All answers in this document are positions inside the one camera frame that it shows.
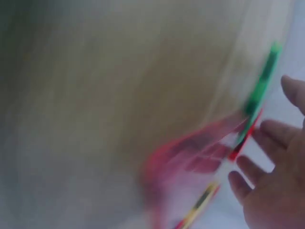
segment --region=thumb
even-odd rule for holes
[[[282,77],[282,88],[287,99],[305,115],[305,82],[284,75]]]

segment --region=green plastic piece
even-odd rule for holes
[[[243,106],[243,113],[245,114],[245,116],[249,117],[249,120],[245,126],[245,129],[240,133],[238,137],[238,140],[236,142],[237,145],[241,143],[261,110],[265,94],[271,82],[272,75],[276,68],[281,51],[282,46],[280,44],[275,42],[271,46],[270,53],[262,70],[262,73],[258,79],[258,82]]]

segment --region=hand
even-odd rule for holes
[[[284,76],[282,88],[288,100],[305,115],[305,82]],[[305,122],[299,129],[267,120],[254,131],[253,138],[275,168],[266,173],[249,158],[239,157],[237,164],[254,189],[238,172],[229,174],[246,223],[250,229],[304,229]]]

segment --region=plastic toy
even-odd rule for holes
[[[240,111],[154,152],[142,182],[154,229],[188,229],[216,195],[251,136],[281,46],[273,44],[258,82]]]

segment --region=beige background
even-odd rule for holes
[[[157,146],[236,109],[292,0],[8,3],[1,228],[109,228]]]

